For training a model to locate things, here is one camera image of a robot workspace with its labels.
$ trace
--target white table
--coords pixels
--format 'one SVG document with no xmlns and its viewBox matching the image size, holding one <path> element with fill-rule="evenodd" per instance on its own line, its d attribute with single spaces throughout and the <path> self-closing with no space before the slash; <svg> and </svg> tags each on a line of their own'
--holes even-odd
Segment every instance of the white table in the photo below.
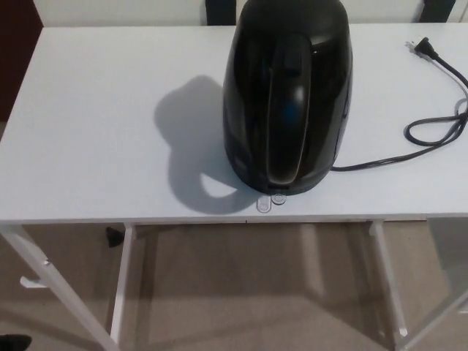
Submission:
<svg viewBox="0 0 468 351">
<path fill-rule="evenodd" d="M 374 221 L 391 307 L 406 333 L 382 221 L 468 215 L 468 137 L 420 159 L 330 173 L 267 214 L 222 144 L 222 81 L 234 28 L 44 29 L 0 143 L 0 231 L 106 350 L 119 350 L 137 224 Z M 405 42 L 428 36 L 468 74 L 468 24 L 352 25 L 355 81 L 336 165 L 417 150 L 409 122 L 453 114 L 461 89 Z M 441 127 L 425 127 L 425 136 Z M 124 222 L 109 336 L 22 224 Z M 438 317 L 468 298 L 458 292 Z M 422 323 L 397 349 L 433 325 Z"/>
</svg>

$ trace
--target electric kettle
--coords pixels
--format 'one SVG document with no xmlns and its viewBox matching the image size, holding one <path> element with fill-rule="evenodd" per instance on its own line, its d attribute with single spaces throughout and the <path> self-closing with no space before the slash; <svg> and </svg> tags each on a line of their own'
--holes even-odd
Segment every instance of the electric kettle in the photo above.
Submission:
<svg viewBox="0 0 468 351">
<path fill-rule="evenodd" d="M 224 146 L 237 176 L 267 195 L 317 185 L 337 157 L 351 90 L 339 0 L 249 0 L 223 87 Z"/>
</svg>

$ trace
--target table frame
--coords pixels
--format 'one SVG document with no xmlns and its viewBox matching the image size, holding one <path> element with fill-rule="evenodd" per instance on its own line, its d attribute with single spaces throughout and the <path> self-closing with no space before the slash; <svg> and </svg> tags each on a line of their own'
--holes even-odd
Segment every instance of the table frame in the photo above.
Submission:
<svg viewBox="0 0 468 351">
<path fill-rule="evenodd" d="M 121 257 L 120 271 L 116 299 L 113 310 L 113 320 L 110 333 L 108 333 L 97 318 L 92 314 L 81 298 L 70 287 L 46 254 L 38 247 L 31 236 L 21 225 L 0 225 L 0 233 L 12 248 L 26 261 L 38 275 L 41 282 L 52 290 L 57 298 L 68 308 L 81 325 L 96 339 L 105 351 L 120 351 L 121 326 L 124 320 L 124 305 L 129 281 L 129 266 L 134 251 L 135 241 L 140 237 L 137 234 L 137 224 L 125 224 L 125 239 Z M 388 297 L 392 325 L 394 330 L 395 351 L 408 350 L 417 344 L 451 311 L 464 308 L 468 300 L 468 287 L 451 292 L 427 317 L 413 330 L 408 331 L 404 320 L 398 285 L 393 271 L 390 254 L 385 242 L 382 221 L 371 223 L 369 234 L 375 238 L 377 259 L 380 274 L 385 285 Z"/>
</svg>

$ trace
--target power cord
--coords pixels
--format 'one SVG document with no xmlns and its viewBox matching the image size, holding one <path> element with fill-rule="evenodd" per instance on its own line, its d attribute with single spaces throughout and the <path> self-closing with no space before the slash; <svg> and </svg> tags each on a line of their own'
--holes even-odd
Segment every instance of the power cord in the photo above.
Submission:
<svg viewBox="0 0 468 351">
<path fill-rule="evenodd" d="M 454 69 L 451 65 L 447 62 L 442 60 L 439 57 L 439 54 L 434 50 L 431 43 L 429 42 L 428 38 L 422 39 L 416 46 L 414 46 L 414 42 L 412 44 L 412 49 L 416 54 L 419 56 L 426 56 L 432 61 L 437 62 L 441 67 L 452 73 L 455 77 L 457 77 L 467 88 L 468 88 L 468 80 L 456 69 Z M 445 122 L 454 122 L 453 125 L 448 130 L 445 136 L 437 141 L 424 141 L 417 139 L 411 134 L 411 128 L 420 126 L 422 124 L 432 124 L 432 123 L 445 123 Z M 414 121 L 411 124 L 408 124 L 404 131 L 403 136 L 410 141 L 411 143 L 419 146 L 426 147 L 425 149 L 417 152 L 413 152 L 412 154 L 402 155 L 402 156 L 395 156 L 390 157 L 388 159 L 379 159 L 377 161 L 361 163 L 359 165 L 347 166 L 347 167 L 332 167 L 331 170 L 336 172 L 349 172 L 352 170 L 366 170 L 369 168 L 381 167 L 386 165 L 393 165 L 395 163 L 400 163 L 403 161 L 407 161 L 409 159 L 414 159 L 416 157 L 422 156 L 427 154 L 431 151 L 437 150 L 447 144 L 452 143 L 453 141 L 457 140 L 460 137 L 461 133 L 463 133 L 465 126 L 468 122 L 468 103 L 467 109 L 463 113 L 456 114 L 454 116 L 449 117 L 436 117 L 436 118 L 425 118 L 420 119 L 418 121 Z"/>
</svg>

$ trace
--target beige carpet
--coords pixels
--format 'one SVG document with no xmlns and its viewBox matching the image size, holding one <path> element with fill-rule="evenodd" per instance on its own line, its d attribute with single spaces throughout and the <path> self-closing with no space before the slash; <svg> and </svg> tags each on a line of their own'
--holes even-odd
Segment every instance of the beige carpet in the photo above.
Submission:
<svg viewBox="0 0 468 351">
<path fill-rule="evenodd" d="M 28 228 L 107 327 L 121 248 L 105 225 Z M 447 294 L 426 223 L 386 224 L 409 326 Z M 129 350 L 388 350 L 390 332 L 364 224 L 177 227 L 147 239 Z M 100 350 L 0 240 L 0 333 L 27 333 L 31 350 Z M 467 350 L 468 317 L 450 315 L 414 350 Z"/>
</svg>

